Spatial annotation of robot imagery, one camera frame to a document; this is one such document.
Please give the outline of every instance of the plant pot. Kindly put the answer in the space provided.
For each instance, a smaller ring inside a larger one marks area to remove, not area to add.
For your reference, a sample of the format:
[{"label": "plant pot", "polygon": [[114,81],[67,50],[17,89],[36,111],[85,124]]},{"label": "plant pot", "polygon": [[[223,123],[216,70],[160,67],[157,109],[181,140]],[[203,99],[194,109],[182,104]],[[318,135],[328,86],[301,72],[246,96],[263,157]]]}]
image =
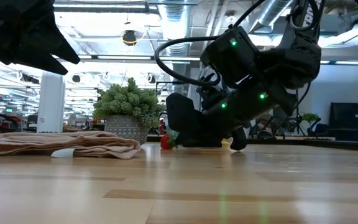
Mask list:
[{"label": "plant pot", "polygon": [[104,131],[116,134],[120,138],[134,139],[140,144],[146,143],[149,130],[129,115],[112,115],[107,117]]}]

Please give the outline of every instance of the pillar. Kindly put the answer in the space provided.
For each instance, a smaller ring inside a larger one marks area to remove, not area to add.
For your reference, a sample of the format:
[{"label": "pillar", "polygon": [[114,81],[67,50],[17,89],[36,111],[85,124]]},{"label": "pillar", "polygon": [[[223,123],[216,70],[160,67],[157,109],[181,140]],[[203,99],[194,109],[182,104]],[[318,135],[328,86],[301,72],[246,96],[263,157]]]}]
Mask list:
[{"label": "pillar", "polygon": [[65,88],[63,75],[50,72],[42,74],[37,121],[38,133],[60,133],[63,131]]}]

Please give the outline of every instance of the wooden tabletop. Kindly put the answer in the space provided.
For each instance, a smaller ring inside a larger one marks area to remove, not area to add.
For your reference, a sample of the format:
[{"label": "wooden tabletop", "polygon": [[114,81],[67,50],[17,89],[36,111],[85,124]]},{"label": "wooden tabletop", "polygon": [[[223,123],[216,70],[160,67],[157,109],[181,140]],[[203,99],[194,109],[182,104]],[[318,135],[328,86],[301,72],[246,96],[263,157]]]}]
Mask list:
[{"label": "wooden tabletop", "polygon": [[358,223],[358,152],[251,145],[0,157],[0,223]]}]

